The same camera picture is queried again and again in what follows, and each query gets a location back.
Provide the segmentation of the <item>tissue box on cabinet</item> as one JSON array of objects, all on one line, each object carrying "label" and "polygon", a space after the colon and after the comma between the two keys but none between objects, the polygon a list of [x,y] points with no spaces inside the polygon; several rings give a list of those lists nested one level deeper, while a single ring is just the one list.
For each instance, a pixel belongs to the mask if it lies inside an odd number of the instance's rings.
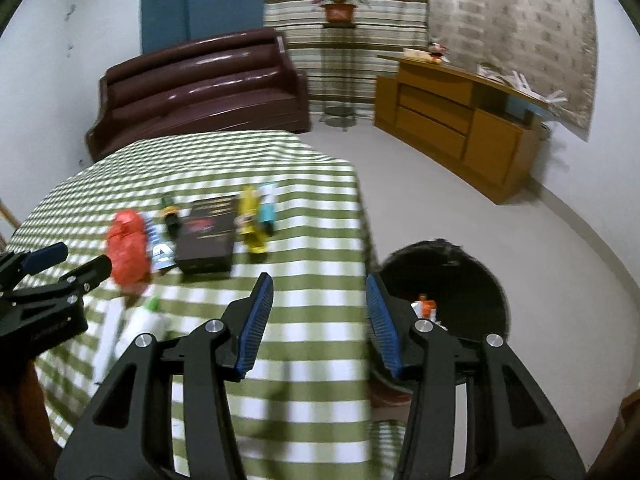
[{"label": "tissue box on cabinet", "polygon": [[402,55],[405,58],[413,61],[419,62],[431,62],[431,55],[427,51],[419,50],[419,49],[409,49],[405,48],[402,50]]}]

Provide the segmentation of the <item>patterned stool under bin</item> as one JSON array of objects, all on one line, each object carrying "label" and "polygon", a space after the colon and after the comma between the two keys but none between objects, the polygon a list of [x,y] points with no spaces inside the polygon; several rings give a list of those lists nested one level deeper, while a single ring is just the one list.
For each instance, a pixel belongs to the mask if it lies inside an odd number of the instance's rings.
[{"label": "patterned stool under bin", "polygon": [[411,403],[412,394],[389,385],[384,380],[371,375],[368,381],[372,408],[400,408]]}]

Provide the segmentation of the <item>brown wooden door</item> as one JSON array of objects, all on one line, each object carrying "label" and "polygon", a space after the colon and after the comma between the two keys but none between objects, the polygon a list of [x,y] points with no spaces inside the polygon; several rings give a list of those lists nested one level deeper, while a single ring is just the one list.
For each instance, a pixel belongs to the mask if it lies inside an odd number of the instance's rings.
[{"label": "brown wooden door", "polygon": [[639,390],[622,401],[614,426],[587,479],[639,480]]}]

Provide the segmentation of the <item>yellow snack wrapper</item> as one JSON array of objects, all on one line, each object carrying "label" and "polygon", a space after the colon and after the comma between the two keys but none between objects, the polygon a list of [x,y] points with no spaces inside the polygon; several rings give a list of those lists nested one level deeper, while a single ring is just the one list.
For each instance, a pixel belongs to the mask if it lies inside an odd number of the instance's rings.
[{"label": "yellow snack wrapper", "polygon": [[267,252],[267,233],[258,218],[260,197],[254,186],[244,186],[240,193],[235,224],[247,251],[252,255]]}]

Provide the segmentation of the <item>orange wrapper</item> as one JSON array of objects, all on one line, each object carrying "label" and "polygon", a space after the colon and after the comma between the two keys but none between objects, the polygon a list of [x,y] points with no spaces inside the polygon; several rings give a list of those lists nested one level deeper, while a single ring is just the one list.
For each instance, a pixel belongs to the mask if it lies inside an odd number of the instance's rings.
[{"label": "orange wrapper", "polygon": [[425,294],[419,296],[419,312],[421,318],[428,318],[435,322],[437,318],[437,306],[434,300],[428,299]]}]

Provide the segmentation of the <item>Mickey Mouse plush toy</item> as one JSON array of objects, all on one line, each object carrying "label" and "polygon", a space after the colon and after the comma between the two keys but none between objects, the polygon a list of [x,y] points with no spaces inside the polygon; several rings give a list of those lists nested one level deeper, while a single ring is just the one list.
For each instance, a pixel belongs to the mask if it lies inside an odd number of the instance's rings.
[{"label": "Mickey Mouse plush toy", "polygon": [[427,45],[428,59],[431,63],[442,65],[442,63],[448,63],[447,58],[448,48],[438,41],[432,40]]}]

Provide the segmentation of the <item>red plastic bag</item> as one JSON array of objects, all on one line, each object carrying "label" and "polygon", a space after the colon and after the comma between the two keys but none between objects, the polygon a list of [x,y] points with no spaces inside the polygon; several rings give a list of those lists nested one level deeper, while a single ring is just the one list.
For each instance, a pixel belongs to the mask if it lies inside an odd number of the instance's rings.
[{"label": "red plastic bag", "polygon": [[122,287],[142,282],[151,272],[145,222],[133,209],[115,214],[106,234],[106,255],[111,259],[113,281]]}]

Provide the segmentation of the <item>white green paper package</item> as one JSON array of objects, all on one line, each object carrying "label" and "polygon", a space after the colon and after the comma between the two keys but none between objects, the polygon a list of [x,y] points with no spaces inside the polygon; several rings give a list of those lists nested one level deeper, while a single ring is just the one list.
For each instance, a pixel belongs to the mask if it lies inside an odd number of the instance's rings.
[{"label": "white green paper package", "polygon": [[164,340],[169,330],[169,318],[160,312],[160,298],[152,296],[142,307],[132,310],[119,340],[115,344],[114,357],[119,359],[128,346],[140,334],[152,334],[157,340]]}]

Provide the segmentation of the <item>black metal plant stand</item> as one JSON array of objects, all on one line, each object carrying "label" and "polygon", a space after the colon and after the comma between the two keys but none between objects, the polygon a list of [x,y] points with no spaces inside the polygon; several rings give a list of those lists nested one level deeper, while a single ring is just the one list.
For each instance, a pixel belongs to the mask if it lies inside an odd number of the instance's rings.
[{"label": "black metal plant stand", "polygon": [[326,22],[321,29],[321,119],[347,131],[356,125],[355,32],[352,23]]}]

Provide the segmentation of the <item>dark red leather sofa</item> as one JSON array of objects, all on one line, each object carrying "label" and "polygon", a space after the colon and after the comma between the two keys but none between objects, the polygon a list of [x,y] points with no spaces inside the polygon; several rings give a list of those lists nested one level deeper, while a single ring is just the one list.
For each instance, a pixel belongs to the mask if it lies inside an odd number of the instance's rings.
[{"label": "dark red leather sofa", "polygon": [[308,78],[283,32],[262,27],[186,42],[109,68],[86,133],[98,162],[129,144],[209,131],[310,129]]}]

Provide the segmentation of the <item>green black small bottle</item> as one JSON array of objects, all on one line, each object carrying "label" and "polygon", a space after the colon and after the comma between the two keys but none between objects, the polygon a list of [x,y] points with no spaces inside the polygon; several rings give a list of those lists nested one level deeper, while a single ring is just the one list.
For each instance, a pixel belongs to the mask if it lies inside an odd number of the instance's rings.
[{"label": "green black small bottle", "polygon": [[164,194],[160,198],[160,215],[163,217],[169,238],[175,242],[180,234],[181,220],[179,208],[170,194]]}]

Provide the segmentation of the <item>white paper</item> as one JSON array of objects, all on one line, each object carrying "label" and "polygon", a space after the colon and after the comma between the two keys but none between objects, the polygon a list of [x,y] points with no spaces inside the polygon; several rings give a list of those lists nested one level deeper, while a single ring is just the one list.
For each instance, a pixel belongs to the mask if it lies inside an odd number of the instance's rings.
[{"label": "white paper", "polygon": [[102,385],[114,362],[115,347],[120,337],[124,311],[125,300],[122,297],[116,297],[106,305],[102,328],[99,330],[98,350],[92,361],[92,393]]}]

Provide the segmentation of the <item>green checkered tablecloth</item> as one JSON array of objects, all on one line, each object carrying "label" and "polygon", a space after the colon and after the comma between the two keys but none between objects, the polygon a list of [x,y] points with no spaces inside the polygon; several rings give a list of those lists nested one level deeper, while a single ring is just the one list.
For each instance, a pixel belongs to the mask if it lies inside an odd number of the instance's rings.
[{"label": "green checkered tablecloth", "polygon": [[235,437],[252,479],[388,479],[402,429],[371,418],[364,282],[373,254],[356,171],[284,131],[204,132],[139,141],[66,179],[26,217],[9,246],[56,242],[66,266],[104,251],[119,211],[160,218],[198,200],[272,183],[276,232],[264,258],[234,246],[225,278],[171,270],[145,296],[175,336],[220,315],[259,274],[273,307],[254,367],[227,387]]}]

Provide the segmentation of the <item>white teal tube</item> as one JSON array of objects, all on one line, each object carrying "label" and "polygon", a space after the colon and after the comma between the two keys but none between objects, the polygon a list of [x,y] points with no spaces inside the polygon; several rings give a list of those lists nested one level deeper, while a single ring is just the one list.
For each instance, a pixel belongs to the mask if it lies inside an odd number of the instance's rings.
[{"label": "white teal tube", "polygon": [[268,236],[273,236],[277,219],[277,185],[265,183],[258,194],[258,222]]}]

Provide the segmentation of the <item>black cardboard box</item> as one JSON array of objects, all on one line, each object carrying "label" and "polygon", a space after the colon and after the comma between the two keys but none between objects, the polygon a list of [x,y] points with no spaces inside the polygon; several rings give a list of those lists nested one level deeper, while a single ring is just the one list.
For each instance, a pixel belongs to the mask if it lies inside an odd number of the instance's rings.
[{"label": "black cardboard box", "polygon": [[236,195],[197,200],[182,220],[174,261],[185,274],[229,273],[236,239]]}]

